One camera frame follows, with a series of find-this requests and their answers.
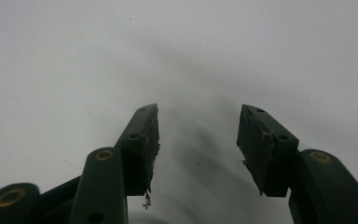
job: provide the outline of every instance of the white surface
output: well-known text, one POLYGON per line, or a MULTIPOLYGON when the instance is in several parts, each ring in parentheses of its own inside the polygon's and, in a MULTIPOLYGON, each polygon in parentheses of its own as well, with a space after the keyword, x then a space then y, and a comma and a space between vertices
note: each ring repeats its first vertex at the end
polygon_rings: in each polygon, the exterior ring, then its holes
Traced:
POLYGON ((80 175, 151 103, 152 206, 129 198, 131 223, 293 223, 241 164, 241 105, 358 180, 358 1, 0 1, 0 188, 80 175))

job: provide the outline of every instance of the gray background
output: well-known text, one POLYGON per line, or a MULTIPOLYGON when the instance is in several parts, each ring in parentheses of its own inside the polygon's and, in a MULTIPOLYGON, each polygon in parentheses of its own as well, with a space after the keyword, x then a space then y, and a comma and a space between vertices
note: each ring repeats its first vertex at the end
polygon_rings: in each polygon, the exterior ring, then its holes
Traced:
POLYGON ((0 1, 0 188, 80 175, 152 103, 152 206, 129 198, 131 223, 293 223, 241 163, 241 105, 358 180, 358 1, 0 1))

